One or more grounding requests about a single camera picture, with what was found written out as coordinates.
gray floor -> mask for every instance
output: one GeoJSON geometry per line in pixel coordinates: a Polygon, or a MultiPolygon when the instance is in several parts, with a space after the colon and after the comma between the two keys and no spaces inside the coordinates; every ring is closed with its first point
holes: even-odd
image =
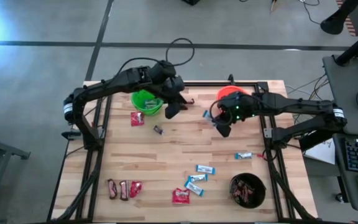
{"type": "MultiPolygon", "coordinates": [[[[201,0],[190,7],[179,0],[115,0],[104,42],[168,43],[178,37],[199,44],[350,46],[358,37],[346,29],[328,35],[308,20],[302,3],[280,0],[201,0]]],[[[0,40],[95,42],[108,0],[0,0],[0,40]]],[[[309,7],[322,21],[337,9],[335,0],[309,7]]],[[[46,219],[67,142],[62,101],[80,86],[93,47],[0,46],[0,141],[31,151],[28,161],[13,159],[0,189],[0,219],[8,223],[46,219]]],[[[196,49],[194,59],[177,67],[185,80],[284,80],[297,87],[323,74],[322,57],[340,52],[294,50],[196,49]]],[[[190,50],[173,49],[172,62],[190,50]]],[[[109,78],[131,57],[164,58],[164,49],[102,48],[93,80],[109,78]]],[[[151,65],[134,62],[128,66],[151,65]]],[[[302,90],[313,91],[313,86],[302,90]]],[[[329,87],[321,97],[332,99],[329,87]]],[[[308,97],[294,92],[290,97],[308,97]]],[[[313,197],[324,220],[358,220],[350,205],[332,197],[335,177],[314,174],[308,165],[313,197]]]]}

wooden table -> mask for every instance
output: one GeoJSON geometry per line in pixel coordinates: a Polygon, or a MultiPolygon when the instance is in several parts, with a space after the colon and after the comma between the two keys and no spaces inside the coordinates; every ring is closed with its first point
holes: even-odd
{"type": "MultiPolygon", "coordinates": [[[[270,92],[286,96],[281,80],[268,81],[270,92]]],[[[164,112],[145,118],[145,125],[131,127],[130,113],[134,110],[130,94],[118,93],[112,98],[103,163],[99,179],[94,222],[272,222],[277,221],[272,186],[267,163],[254,156],[251,160],[234,159],[235,152],[261,153],[264,149],[259,117],[232,125],[228,138],[222,138],[210,123],[202,118],[216,99],[220,87],[189,87],[182,92],[186,99],[194,98],[189,110],[181,111],[173,119],[166,119],[164,112]],[[153,131],[161,126],[163,136],[153,131]],[[173,205],[172,191],[184,189],[188,175],[197,174],[195,165],[216,168],[207,182],[196,184],[204,189],[204,195],[190,195],[190,205],[173,205]],[[265,184],[266,198],[256,209],[238,206],[229,195],[229,182],[236,174],[249,172],[257,175],[265,184]],[[141,180],[143,189],[128,202],[110,200],[107,179],[114,179],[117,187],[122,180],[141,180]]],[[[85,113],[96,102],[86,105],[85,113]]],[[[93,120],[93,114],[87,117],[93,120]]],[[[291,114],[275,117],[278,127],[293,125],[291,114]]],[[[72,141],[68,152],[82,146],[82,140],[72,141]]],[[[80,150],[66,158],[52,218],[61,215],[74,199],[81,185],[86,151],[80,150]]],[[[300,203],[317,217],[308,176],[301,151],[293,147],[283,150],[290,188],[300,203]]],[[[89,194],[85,199],[86,216],[89,194]]],[[[284,214],[288,217],[285,197],[280,192],[284,214]]]]}

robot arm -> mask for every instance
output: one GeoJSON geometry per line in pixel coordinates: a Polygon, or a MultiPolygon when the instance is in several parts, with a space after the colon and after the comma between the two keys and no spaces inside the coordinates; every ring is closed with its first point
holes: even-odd
{"type": "Polygon", "coordinates": [[[281,113],[312,114],[311,120],[296,124],[289,128],[265,129],[266,138],[279,148],[286,147],[288,141],[296,136],[311,133],[310,136],[319,136],[321,132],[337,132],[342,130],[347,120],[342,109],[329,100],[313,101],[302,99],[288,99],[276,93],[253,93],[246,95],[241,92],[231,93],[216,102],[221,114],[212,118],[217,130],[224,137],[230,134],[230,125],[237,121],[244,121],[257,115],[275,116],[281,113]]]}
{"type": "Polygon", "coordinates": [[[78,127],[83,135],[85,149],[97,149],[101,146],[98,130],[92,127],[83,115],[87,102],[118,92],[147,90],[168,104],[165,117],[170,119],[180,110],[186,109],[184,104],[188,102],[180,94],[184,89],[183,80],[176,76],[175,68],[169,62],[160,61],[153,68],[130,68],[110,80],[76,88],[63,102],[65,119],[78,127]]]}

